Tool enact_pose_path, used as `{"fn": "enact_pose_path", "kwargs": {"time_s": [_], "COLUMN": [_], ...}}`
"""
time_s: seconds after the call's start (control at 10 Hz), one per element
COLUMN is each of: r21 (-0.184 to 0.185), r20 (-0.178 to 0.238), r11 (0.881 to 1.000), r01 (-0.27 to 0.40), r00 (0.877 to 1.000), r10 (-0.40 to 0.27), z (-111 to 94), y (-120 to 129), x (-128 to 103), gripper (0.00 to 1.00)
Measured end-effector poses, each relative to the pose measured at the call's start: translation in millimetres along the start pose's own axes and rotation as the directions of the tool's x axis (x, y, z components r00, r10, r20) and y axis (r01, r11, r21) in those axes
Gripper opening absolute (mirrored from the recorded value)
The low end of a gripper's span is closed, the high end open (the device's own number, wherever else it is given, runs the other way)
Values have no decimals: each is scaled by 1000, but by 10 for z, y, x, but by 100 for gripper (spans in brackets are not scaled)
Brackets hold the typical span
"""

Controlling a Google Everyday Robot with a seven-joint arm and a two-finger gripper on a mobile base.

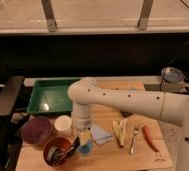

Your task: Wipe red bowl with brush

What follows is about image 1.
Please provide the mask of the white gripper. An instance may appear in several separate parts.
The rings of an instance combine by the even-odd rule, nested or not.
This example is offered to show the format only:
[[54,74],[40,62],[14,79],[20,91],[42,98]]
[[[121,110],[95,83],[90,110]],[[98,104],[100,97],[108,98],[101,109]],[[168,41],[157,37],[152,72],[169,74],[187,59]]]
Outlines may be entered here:
[[[71,118],[75,129],[75,134],[80,135],[92,126],[92,111],[90,105],[74,103],[72,106]],[[77,136],[73,142],[73,149],[80,146],[80,138]]]

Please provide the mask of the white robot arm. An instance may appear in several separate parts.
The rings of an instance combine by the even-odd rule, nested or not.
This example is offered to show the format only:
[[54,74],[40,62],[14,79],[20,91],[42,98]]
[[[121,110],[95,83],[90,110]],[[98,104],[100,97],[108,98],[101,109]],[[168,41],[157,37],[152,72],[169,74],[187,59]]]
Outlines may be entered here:
[[91,105],[105,105],[144,115],[182,127],[176,171],[189,171],[189,95],[139,90],[100,88],[92,77],[82,78],[68,88],[71,116],[78,131],[91,126]]

